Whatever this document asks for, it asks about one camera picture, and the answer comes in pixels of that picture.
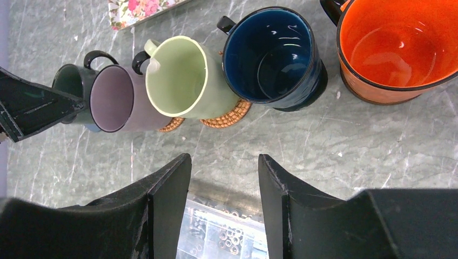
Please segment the navy blue mug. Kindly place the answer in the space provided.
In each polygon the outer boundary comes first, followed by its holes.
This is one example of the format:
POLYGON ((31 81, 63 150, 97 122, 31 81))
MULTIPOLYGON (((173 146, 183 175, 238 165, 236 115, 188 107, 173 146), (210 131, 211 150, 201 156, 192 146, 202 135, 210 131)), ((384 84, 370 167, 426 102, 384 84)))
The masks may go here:
POLYGON ((269 6, 239 23, 221 17, 227 34, 222 54, 224 77, 241 99, 292 112, 314 103, 328 75, 310 25, 292 9, 269 6))

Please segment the orange mug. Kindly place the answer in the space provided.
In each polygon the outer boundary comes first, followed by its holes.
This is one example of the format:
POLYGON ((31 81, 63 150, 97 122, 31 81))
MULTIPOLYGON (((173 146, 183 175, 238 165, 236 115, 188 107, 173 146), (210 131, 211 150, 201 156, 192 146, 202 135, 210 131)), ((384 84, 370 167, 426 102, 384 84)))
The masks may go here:
POLYGON ((336 26, 344 85, 377 105, 457 77, 457 1, 321 1, 336 26))

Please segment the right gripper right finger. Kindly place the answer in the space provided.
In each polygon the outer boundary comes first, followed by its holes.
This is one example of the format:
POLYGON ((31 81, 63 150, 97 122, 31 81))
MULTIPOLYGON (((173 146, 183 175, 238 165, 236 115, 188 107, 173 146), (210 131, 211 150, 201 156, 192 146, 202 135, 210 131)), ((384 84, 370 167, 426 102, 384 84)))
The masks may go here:
POLYGON ((259 155, 270 258, 457 258, 456 189, 326 194, 259 155))

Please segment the lilac mug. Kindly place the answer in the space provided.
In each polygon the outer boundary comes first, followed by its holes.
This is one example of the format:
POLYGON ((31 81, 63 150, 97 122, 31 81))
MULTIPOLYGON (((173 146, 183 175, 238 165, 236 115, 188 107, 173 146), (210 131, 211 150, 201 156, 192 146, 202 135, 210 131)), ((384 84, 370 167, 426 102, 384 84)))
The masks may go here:
POLYGON ((116 61, 96 75, 89 108, 95 124, 107 133, 157 131, 173 120, 151 104, 145 77, 116 61))

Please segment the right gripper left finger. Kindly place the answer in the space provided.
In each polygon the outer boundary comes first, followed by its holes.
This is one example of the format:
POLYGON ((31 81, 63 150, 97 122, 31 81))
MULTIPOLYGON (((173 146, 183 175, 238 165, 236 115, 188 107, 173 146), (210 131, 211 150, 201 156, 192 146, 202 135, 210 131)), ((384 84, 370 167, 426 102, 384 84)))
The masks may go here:
POLYGON ((183 153, 84 206, 1 199, 1 258, 175 258, 192 169, 183 153))

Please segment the cream mug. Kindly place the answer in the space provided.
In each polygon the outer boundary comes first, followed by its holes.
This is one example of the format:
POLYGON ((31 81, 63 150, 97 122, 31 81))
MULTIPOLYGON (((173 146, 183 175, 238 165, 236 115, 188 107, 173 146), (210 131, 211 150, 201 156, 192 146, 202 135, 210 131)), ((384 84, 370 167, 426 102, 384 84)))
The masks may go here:
POLYGON ((239 97, 228 86, 221 56, 187 36, 144 45, 150 63, 146 92, 155 109, 168 117, 212 119, 235 108, 239 97))

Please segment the grey mug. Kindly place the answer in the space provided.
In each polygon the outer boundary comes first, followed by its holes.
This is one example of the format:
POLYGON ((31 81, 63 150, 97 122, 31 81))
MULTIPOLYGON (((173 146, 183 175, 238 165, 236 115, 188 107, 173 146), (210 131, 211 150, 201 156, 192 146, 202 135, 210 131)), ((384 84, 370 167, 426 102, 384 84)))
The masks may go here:
POLYGON ((99 74, 99 71, 91 67, 91 62, 98 57, 105 57, 113 64, 118 64, 110 54, 100 50, 93 50, 85 55, 83 66, 65 64, 57 71, 53 79, 52 88, 80 97, 86 103, 85 110, 63 120, 63 124, 78 124, 97 128, 90 113, 89 101, 94 80, 99 74))

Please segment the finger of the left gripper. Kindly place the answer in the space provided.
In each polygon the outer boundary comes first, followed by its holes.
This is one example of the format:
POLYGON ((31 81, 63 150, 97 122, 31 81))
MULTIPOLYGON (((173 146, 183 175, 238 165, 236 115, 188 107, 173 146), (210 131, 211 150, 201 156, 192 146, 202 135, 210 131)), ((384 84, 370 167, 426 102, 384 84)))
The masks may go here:
POLYGON ((1 68, 1 136, 19 142, 87 109, 83 98, 1 68))

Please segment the blue smiley coaster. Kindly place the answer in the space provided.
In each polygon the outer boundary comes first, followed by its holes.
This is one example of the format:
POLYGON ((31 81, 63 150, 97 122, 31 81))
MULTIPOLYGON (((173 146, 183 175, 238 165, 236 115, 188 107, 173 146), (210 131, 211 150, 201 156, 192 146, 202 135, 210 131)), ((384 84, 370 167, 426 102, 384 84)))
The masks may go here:
POLYGON ((98 133, 102 131, 96 124, 85 124, 84 126, 91 132, 98 133))

